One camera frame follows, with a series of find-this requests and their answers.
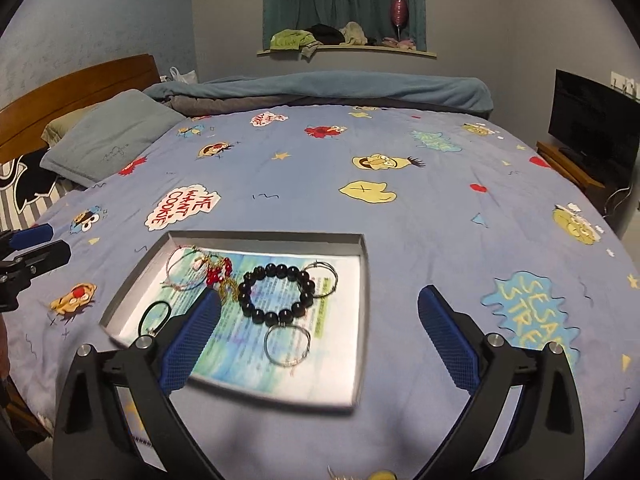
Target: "blue cartoon bed sheet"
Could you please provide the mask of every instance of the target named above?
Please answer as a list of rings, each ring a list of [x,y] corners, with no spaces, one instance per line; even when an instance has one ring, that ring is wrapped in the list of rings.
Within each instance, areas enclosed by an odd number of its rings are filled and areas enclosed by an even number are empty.
[[[71,260],[35,280],[5,318],[12,377],[52,421],[74,350],[112,348],[100,317],[165,230],[364,234],[369,338],[350,416],[273,410],[189,385],[172,394],[229,479],[319,479],[327,466],[415,475],[468,399],[418,321],[417,295],[430,283],[485,333],[530,348],[562,343],[587,473],[640,400],[638,271],[577,188],[511,134],[465,114],[323,105],[188,119],[42,221],[70,244]]]

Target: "black bead bracelet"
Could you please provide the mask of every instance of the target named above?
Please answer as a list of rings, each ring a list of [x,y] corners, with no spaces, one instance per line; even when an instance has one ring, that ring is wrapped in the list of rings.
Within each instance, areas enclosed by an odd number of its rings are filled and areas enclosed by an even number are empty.
[[[294,302],[291,308],[283,308],[279,313],[264,312],[256,308],[251,302],[251,287],[255,282],[261,282],[264,278],[285,278],[290,282],[296,282],[300,288],[300,300]],[[264,323],[271,327],[276,324],[290,324],[296,317],[303,317],[308,307],[314,304],[316,284],[309,279],[306,270],[299,270],[295,266],[287,267],[284,264],[267,264],[265,267],[255,267],[252,272],[244,274],[244,281],[238,285],[238,303],[245,317],[250,317],[255,324]]]

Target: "wooden bed frame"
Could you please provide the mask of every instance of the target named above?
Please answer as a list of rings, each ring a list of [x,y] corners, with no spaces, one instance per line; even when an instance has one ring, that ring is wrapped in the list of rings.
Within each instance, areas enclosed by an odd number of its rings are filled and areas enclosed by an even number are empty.
[[[44,148],[44,127],[69,112],[125,90],[160,82],[153,56],[125,57],[62,76],[0,110],[0,163]]]

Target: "black and white striped fabric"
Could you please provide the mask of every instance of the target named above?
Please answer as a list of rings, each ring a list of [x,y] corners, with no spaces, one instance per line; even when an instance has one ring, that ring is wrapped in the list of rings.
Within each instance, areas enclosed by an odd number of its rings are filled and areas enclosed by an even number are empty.
[[[0,168],[0,231],[26,229],[75,184],[43,170],[47,148],[21,155]]]

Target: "red heart print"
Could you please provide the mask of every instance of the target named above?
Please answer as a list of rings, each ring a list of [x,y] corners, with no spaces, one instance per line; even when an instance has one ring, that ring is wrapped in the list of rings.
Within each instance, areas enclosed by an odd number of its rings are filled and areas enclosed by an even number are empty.
[[[533,162],[534,164],[537,164],[538,166],[541,166],[542,168],[551,168],[551,166],[546,163],[546,160],[544,158],[540,158],[538,156],[532,156],[529,159],[529,162]]]

